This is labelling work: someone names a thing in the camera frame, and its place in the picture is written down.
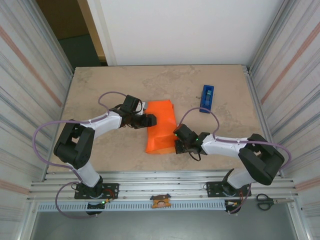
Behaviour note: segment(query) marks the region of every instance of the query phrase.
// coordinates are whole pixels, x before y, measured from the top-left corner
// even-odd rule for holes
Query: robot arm
[[[73,167],[80,176],[83,187],[93,198],[102,191],[102,177],[94,170],[89,159],[94,139],[114,129],[126,125],[139,129],[157,124],[153,114],[145,114],[145,103],[127,95],[123,104],[110,109],[107,117],[98,116],[87,124],[66,123],[55,144],[53,153],[61,161]]]
[[[254,182],[270,185],[285,161],[273,146],[250,143],[267,142],[259,134],[254,133],[248,138],[214,137],[208,132],[197,135],[184,124],[173,133],[178,137],[175,141],[177,154],[193,153],[199,157],[219,154],[242,161],[245,169],[232,169],[222,181],[223,189],[229,193]]]

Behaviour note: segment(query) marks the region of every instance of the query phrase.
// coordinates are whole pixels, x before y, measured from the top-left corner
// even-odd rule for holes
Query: blue object
[[[211,111],[212,99],[214,98],[214,86],[204,85],[202,94],[201,94],[201,102],[200,107],[205,108]],[[200,109],[201,113],[209,113],[205,110]]]

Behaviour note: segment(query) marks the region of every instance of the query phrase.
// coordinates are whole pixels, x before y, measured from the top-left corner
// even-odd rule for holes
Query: gray floor
[[[75,36],[59,40],[72,67],[100,67],[95,46],[90,35]]]
[[[224,211],[103,212],[68,219],[38,213],[33,240],[296,240],[286,204],[269,211],[250,200],[238,216]]]

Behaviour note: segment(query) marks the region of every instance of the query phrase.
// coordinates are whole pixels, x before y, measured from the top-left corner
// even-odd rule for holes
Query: cable
[[[58,206],[58,197],[59,197],[59,193],[62,191],[62,189],[64,189],[66,186],[70,185],[70,184],[78,184],[79,182],[78,181],[71,181],[71,182],[68,182],[67,184],[63,185],[59,190],[58,192],[56,193],[56,196],[55,196],[55,200],[54,200],[54,203],[55,203],[55,207],[56,209],[58,210],[59,213],[61,213],[63,216],[69,218],[69,219],[90,219],[90,218],[93,218],[93,217],[96,217],[97,215],[89,215],[89,216],[71,216],[71,215],[68,215],[66,214],[65,212],[63,212],[59,206]]]
[[[56,166],[56,167],[61,167],[61,168],[66,168],[66,169],[70,169],[76,176],[77,178],[80,180],[80,182],[82,182],[82,178],[80,177],[80,175],[76,172],[76,170],[69,166],[69,165],[62,165],[62,164],[57,164],[57,163],[53,163],[53,162],[50,162],[48,160],[45,160],[39,153],[38,149],[37,149],[37,146],[36,146],[36,137],[37,137],[37,134],[38,132],[46,127],[46,126],[49,126],[49,125],[52,125],[52,124],[90,124],[90,123],[95,123],[95,122],[98,122],[100,120],[103,120],[105,119],[110,111],[109,111],[109,108],[104,105],[103,103],[101,103],[101,99],[103,96],[107,95],[107,94],[120,94],[120,95],[123,95],[123,96],[127,96],[125,95],[124,93],[122,92],[118,92],[118,91],[108,91],[108,92],[105,92],[104,94],[102,94],[99,99],[98,99],[98,104],[103,106],[105,109],[106,109],[106,114],[104,114],[102,117],[99,117],[97,119],[93,119],[93,120],[89,120],[89,121],[74,121],[74,120],[59,120],[59,121],[50,121],[50,122],[47,122],[47,123],[44,123],[42,124],[41,126],[39,126],[33,133],[33,136],[32,136],[32,147],[33,147],[33,151],[35,153],[35,155],[42,161],[44,162],[45,164],[47,165],[51,165],[51,166]],[[70,216],[66,213],[64,213],[63,211],[61,211],[61,209],[59,208],[58,206],[58,196],[59,196],[59,193],[62,191],[62,189],[66,186],[68,186],[69,184],[78,184],[79,182],[78,181],[72,181],[72,182],[69,182],[65,185],[63,185],[59,191],[56,193],[56,196],[55,196],[55,207],[56,209],[58,210],[59,213],[61,213],[62,215],[64,215],[65,217],[67,218],[70,218],[70,219],[88,219],[88,218],[92,218],[94,217],[95,215],[91,215],[91,216]]]
[[[250,191],[251,191],[251,183],[249,185],[249,189],[248,189],[248,192],[244,198],[244,200],[240,203],[240,205],[238,207],[236,207],[235,209],[233,209],[232,211],[229,211],[228,213],[229,214],[233,214],[234,212],[236,212],[238,209],[240,209],[244,204],[245,202],[247,201],[248,197],[249,197],[249,194],[250,194]]]
[[[219,142],[222,142],[222,143],[230,143],[230,144],[260,144],[260,145],[268,145],[268,146],[273,146],[273,147],[276,147],[276,148],[280,148],[280,149],[283,149],[287,154],[288,154],[288,160],[286,161],[286,163],[280,168],[280,170],[282,170],[285,166],[287,166],[291,160],[292,160],[292,155],[291,155],[291,152],[284,146],[280,145],[280,144],[277,144],[277,143],[273,143],[273,142],[267,142],[267,141],[249,141],[249,140],[245,140],[245,141],[234,141],[234,140],[224,140],[224,139],[219,139],[216,137],[216,132],[219,130],[220,128],[220,122],[217,118],[217,116],[210,110],[206,109],[206,108],[203,108],[203,107],[193,107],[191,108],[190,110],[188,110],[184,115],[183,117],[181,118],[181,121],[179,123],[179,125],[183,122],[183,120],[185,119],[185,117],[187,116],[188,113],[190,113],[191,111],[193,110],[196,110],[196,109],[201,109],[201,110],[204,110],[208,113],[210,113],[216,120],[216,123],[217,123],[217,127],[216,129],[213,131],[212,133],[212,136],[213,138],[216,140],[216,141],[219,141]]]
[[[107,92],[103,93],[103,94],[98,98],[98,104],[101,105],[102,107],[104,107],[104,108],[106,109],[106,111],[107,111],[107,114],[109,115],[109,113],[110,113],[109,108],[108,108],[106,105],[104,105],[103,103],[100,102],[100,100],[103,98],[103,96],[105,96],[105,95],[107,95],[107,94],[120,94],[120,95],[125,96],[125,97],[126,97],[127,95],[125,95],[124,93],[119,92],[119,91],[107,91]]]
[[[56,167],[61,167],[61,168],[66,168],[66,169],[70,169],[71,171],[73,171],[73,173],[78,177],[78,179],[81,181],[81,177],[79,176],[79,174],[74,170],[73,167],[69,166],[69,165],[62,165],[62,164],[57,164],[57,163],[53,163],[53,162],[50,162],[48,160],[45,160],[39,153],[38,149],[37,149],[37,146],[36,146],[36,137],[37,137],[37,134],[38,132],[46,127],[46,126],[49,126],[49,125],[52,125],[52,124],[90,124],[90,123],[95,123],[95,122],[98,122],[100,120],[103,120],[105,119],[110,111],[108,109],[108,107],[106,105],[104,105],[103,103],[100,102],[101,98],[103,96],[105,96],[106,94],[120,94],[120,95],[123,95],[123,96],[126,96],[124,93],[121,93],[121,92],[118,92],[118,91],[108,91],[108,92],[105,92],[104,94],[102,94],[99,99],[98,99],[98,103],[105,107],[106,111],[107,111],[107,114],[103,115],[102,117],[99,117],[97,119],[93,119],[91,121],[75,121],[75,120],[59,120],[59,121],[50,121],[50,122],[47,122],[47,123],[44,123],[42,124],[41,126],[39,126],[33,133],[33,136],[32,136],[32,147],[33,147],[33,151],[35,153],[35,155],[42,161],[44,162],[45,164],[47,165],[51,165],[51,166],[56,166]]]
[[[189,155],[190,155],[190,157],[191,157],[193,160],[196,160],[197,162],[200,162],[200,161],[201,161],[201,155],[200,155],[200,153],[198,153],[199,159],[196,159],[194,156],[192,156],[191,152],[189,152]]]
[[[114,192],[113,192],[111,189],[105,188],[103,191],[104,191],[104,192],[109,192],[110,197],[111,197],[112,199],[115,199],[115,194],[114,194]]]
[[[134,112],[132,112],[133,114],[138,114],[138,113],[140,113],[142,110],[143,110],[143,106],[142,106],[142,101],[139,99],[139,103],[141,104],[141,108],[140,108],[140,110],[139,111],[134,111]]]
[[[233,141],[233,140],[224,140],[224,139],[219,139],[219,138],[215,138],[216,141],[222,142],[222,143],[231,143],[231,144],[260,144],[260,145],[268,145],[268,146],[273,146],[276,148],[280,148],[283,149],[287,154],[288,154],[288,160],[286,161],[286,163],[284,165],[282,165],[282,167],[279,169],[283,169],[285,166],[287,166],[291,160],[292,160],[292,155],[291,152],[284,146],[277,144],[277,143],[273,143],[273,142],[267,142],[267,141],[250,141],[250,140],[245,140],[245,141]]]
[[[240,195],[240,200],[242,202],[242,200],[244,199],[244,194],[243,194],[242,190],[240,190],[239,195]]]
[[[71,185],[71,188],[72,188],[73,190],[77,190],[77,184],[75,184],[75,188],[73,187],[74,184],[75,184],[75,183],[73,183],[73,184]]]
[[[182,124],[183,120],[184,120],[185,117],[188,115],[188,113],[190,113],[191,111],[196,110],[196,109],[204,110],[204,111],[210,113],[210,114],[215,118],[216,123],[218,124],[218,126],[216,127],[216,129],[215,129],[215,130],[213,131],[213,133],[212,133],[213,137],[215,138],[215,134],[216,134],[216,132],[217,132],[217,131],[219,130],[219,128],[220,128],[220,122],[219,122],[217,116],[216,116],[212,111],[210,111],[210,110],[208,110],[208,109],[206,109],[206,108],[204,108],[204,107],[193,107],[193,108],[189,109],[188,111],[186,111],[186,113],[185,113],[185,114],[183,115],[183,117],[181,118],[181,120],[180,120],[180,122],[179,122],[179,125]]]

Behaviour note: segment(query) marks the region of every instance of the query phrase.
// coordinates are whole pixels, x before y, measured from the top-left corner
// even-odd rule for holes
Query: orange bag
[[[156,116],[156,125],[148,127],[148,142],[145,152],[147,154],[175,153],[174,130],[177,127],[174,105],[170,100],[148,102],[147,114]]]

